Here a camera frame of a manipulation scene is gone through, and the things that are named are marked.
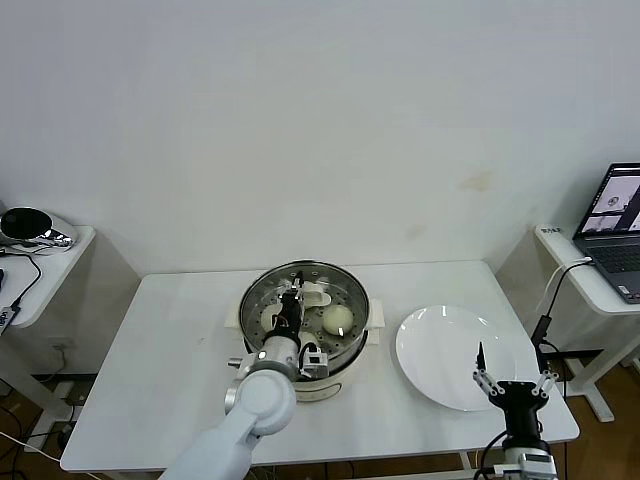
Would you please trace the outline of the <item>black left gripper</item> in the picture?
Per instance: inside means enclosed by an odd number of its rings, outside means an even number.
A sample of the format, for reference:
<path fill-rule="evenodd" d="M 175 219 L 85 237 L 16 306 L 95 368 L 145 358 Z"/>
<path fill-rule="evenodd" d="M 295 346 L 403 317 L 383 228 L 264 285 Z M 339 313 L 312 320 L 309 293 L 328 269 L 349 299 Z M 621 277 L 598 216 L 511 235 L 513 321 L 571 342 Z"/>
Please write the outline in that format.
<path fill-rule="evenodd" d="M 285 294 L 294 289 L 295 294 Z M 281 310 L 274 315 L 275 323 L 269 332 L 270 337 L 286 337 L 299 341 L 299 332 L 304 318 L 304 274 L 296 272 L 293 283 L 288 279 L 281 280 L 276 287 L 277 300 L 281 300 Z"/>

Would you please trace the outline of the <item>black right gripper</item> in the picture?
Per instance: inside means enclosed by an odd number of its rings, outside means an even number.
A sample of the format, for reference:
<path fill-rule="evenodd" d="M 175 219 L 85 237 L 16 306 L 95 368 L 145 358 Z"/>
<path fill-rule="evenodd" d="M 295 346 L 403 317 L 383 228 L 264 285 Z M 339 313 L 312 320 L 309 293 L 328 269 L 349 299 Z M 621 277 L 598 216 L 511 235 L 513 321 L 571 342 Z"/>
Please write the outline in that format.
<path fill-rule="evenodd" d="M 514 381 L 498 383 L 487 371 L 483 343 L 480 342 L 472 377 L 489 402 L 504 414 L 506 438 L 502 442 L 503 449 L 533 448 L 545 451 L 546 442 L 541 439 L 537 412 L 546 405 L 546 399 L 559 375 L 544 370 L 536 384 Z"/>

